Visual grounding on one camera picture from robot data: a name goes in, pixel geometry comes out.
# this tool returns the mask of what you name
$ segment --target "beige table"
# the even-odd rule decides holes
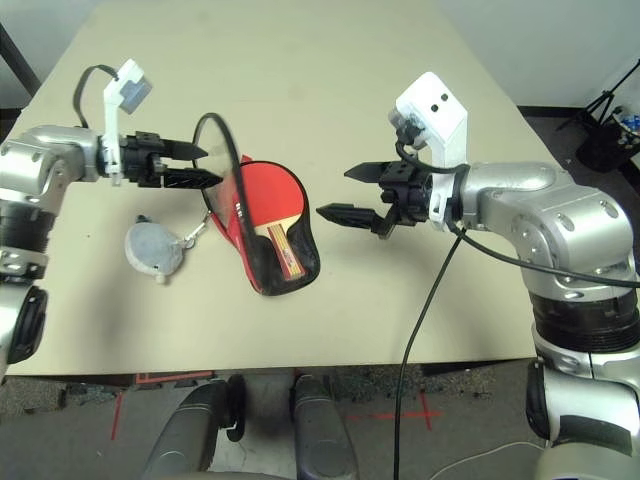
[[[471,161],[553,161],[513,103],[446,18],[426,0],[111,2],[99,6],[22,113],[13,135],[75,125],[82,70],[134,58],[154,89],[121,132],[190,139],[221,113],[239,149],[281,162],[313,208],[354,202],[383,212],[379,190],[343,178],[363,161],[394,159],[387,113],[421,73],[437,72],[470,113]],[[85,92],[102,131],[96,73]],[[199,192],[74,184],[51,235],[50,293],[37,354],[12,374],[87,374],[399,362],[453,242],[422,225],[389,241],[312,215],[322,272],[279,298],[253,292],[240,257],[209,229],[170,285],[135,272],[123,251],[137,214],[186,234],[204,213]],[[478,235],[512,253],[492,234]],[[517,268],[463,246],[411,361],[530,356],[531,310]]]

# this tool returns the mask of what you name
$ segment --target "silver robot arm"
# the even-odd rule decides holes
[[[363,163],[345,173],[378,183],[382,201],[391,204],[386,216],[350,204],[318,213],[381,238],[395,225],[429,221],[460,234],[462,224],[501,235],[529,264],[596,277],[522,268],[537,352],[526,413],[548,445],[535,478],[640,478],[640,318],[630,287],[633,232],[622,208],[545,163],[468,165],[467,112],[433,73],[397,99],[390,120],[401,160]],[[405,151],[426,145],[430,165]]]
[[[71,182],[95,182],[99,137],[43,126],[0,146],[0,377],[30,357],[44,326],[47,294],[34,286],[47,266],[48,234]]]
[[[633,233],[618,203],[546,164],[470,168],[462,223],[498,233],[526,262],[636,279]],[[527,419],[548,440],[536,479],[640,476],[640,319],[631,288],[522,269],[538,358]]]
[[[105,68],[97,65],[84,72],[74,95],[84,125],[80,94],[98,67]],[[190,142],[147,132],[120,136],[118,109],[132,113],[151,84],[133,60],[111,73],[113,79],[104,90],[104,135],[88,128],[48,125],[0,145],[0,379],[9,364],[30,357],[40,342],[47,293],[34,282],[44,276],[48,234],[71,182],[111,177],[115,186],[126,178],[145,188],[202,189],[222,181],[203,169],[168,168],[162,162],[207,155]]]

